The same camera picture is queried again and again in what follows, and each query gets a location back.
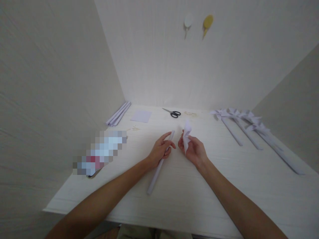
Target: yellow wall hook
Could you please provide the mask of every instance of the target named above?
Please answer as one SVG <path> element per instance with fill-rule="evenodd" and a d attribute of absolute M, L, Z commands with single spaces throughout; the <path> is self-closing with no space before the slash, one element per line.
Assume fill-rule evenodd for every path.
<path fill-rule="evenodd" d="M 204 39 L 204 37 L 205 37 L 205 35 L 206 35 L 208 29 L 209 29 L 210 26 L 212 25 L 213 20 L 214 20 L 213 15 L 208 15 L 208 16 L 205 18 L 204 23 L 203 23 L 203 26 L 204 26 L 204 29 L 205 29 L 205 30 L 204 30 L 203 39 Z"/>

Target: left hand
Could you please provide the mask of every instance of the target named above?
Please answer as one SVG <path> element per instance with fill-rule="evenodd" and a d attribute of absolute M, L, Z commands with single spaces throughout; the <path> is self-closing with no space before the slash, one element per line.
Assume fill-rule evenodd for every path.
<path fill-rule="evenodd" d="M 170 152 L 172 151 L 172 146 L 174 149 L 176 149 L 175 144 L 170 140 L 164 140 L 167 136 L 169 136 L 172 132 L 167 132 L 163 134 L 158 140 L 156 140 L 154 147 L 150 154 L 148 155 L 148 160 L 150 162 L 151 169 L 156 168 L 159 164 L 159 161 L 161 159 L 167 159 Z"/>

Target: black scissors handle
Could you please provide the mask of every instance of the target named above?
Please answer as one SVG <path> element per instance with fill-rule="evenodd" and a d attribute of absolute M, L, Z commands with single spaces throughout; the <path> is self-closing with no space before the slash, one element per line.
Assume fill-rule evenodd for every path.
<path fill-rule="evenodd" d="M 173 111 L 170 115 L 171 115 L 173 118 L 178 118 L 178 117 L 181 115 L 181 113 L 178 112 L 178 111 Z"/>

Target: hand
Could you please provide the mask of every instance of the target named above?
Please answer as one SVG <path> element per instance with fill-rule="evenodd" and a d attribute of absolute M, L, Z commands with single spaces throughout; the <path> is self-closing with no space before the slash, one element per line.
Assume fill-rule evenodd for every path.
<path fill-rule="evenodd" d="M 183 153 L 185 153 L 184 141 L 183 141 L 183 133 L 178 141 L 178 147 L 181 149 Z M 202 165 L 208 157 L 206 155 L 206 150 L 204 144 L 196 137 L 188 136 L 191 140 L 188 143 L 188 149 L 186 151 L 186 158 L 191 161 L 197 168 Z"/>
<path fill-rule="evenodd" d="M 167 136 L 169 136 L 172 132 L 167 132 L 163 134 L 158 140 L 156 140 L 154 147 L 150 154 L 148 155 L 148 160 L 150 162 L 151 169 L 156 168 L 159 164 L 159 161 L 161 159 L 167 159 L 170 152 L 172 151 L 172 146 L 174 149 L 176 149 L 175 144 L 170 140 L 164 140 Z"/>

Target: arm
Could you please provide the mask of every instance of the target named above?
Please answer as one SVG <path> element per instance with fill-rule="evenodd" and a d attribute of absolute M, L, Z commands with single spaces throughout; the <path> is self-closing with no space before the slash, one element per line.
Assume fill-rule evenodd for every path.
<path fill-rule="evenodd" d="M 232 185 L 208 159 L 203 143 L 189 136 L 186 157 L 204 177 L 244 238 L 287 239 L 277 225 L 248 197 Z M 184 150 L 183 137 L 179 148 Z"/>
<path fill-rule="evenodd" d="M 151 169 L 156 168 L 159 161 L 168 158 L 172 141 L 164 140 L 168 132 L 160 137 L 144 160 L 124 172 L 122 175 L 100 187 L 80 202 L 50 231 L 46 239 L 51 238 L 84 238 L 113 210 L 124 195 Z"/>

